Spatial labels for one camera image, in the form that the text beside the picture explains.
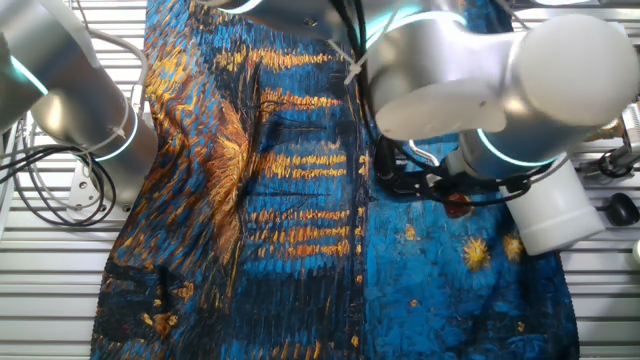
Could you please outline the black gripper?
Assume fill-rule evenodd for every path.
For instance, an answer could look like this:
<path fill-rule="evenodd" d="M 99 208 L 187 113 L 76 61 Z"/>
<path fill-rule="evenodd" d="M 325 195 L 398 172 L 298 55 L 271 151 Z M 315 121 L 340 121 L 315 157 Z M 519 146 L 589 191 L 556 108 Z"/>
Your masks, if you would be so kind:
<path fill-rule="evenodd" d="M 442 199 L 449 199 L 456 194 L 471 196 L 494 193 L 499 187 L 497 180 L 475 178 L 466 172 L 451 174 L 441 167 L 428 170 L 428 181 L 431 190 Z"/>

